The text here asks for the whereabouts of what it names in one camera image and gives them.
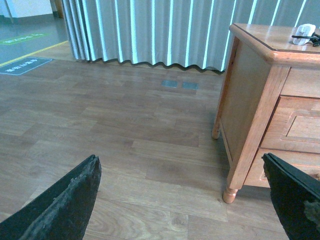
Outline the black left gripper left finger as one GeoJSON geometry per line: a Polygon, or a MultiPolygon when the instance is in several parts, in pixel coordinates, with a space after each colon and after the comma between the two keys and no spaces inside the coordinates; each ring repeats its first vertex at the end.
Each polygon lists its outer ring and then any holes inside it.
{"type": "Polygon", "coordinates": [[[2,240],[81,240],[101,180],[101,163],[91,155],[55,184],[1,222],[2,240]]]}

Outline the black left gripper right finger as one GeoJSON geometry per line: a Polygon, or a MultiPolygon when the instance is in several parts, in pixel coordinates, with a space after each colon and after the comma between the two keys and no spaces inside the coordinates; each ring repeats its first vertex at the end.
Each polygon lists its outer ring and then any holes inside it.
{"type": "Polygon", "coordinates": [[[320,181],[272,153],[262,156],[270,197],[290,240],[320,238],[320,181]]]}

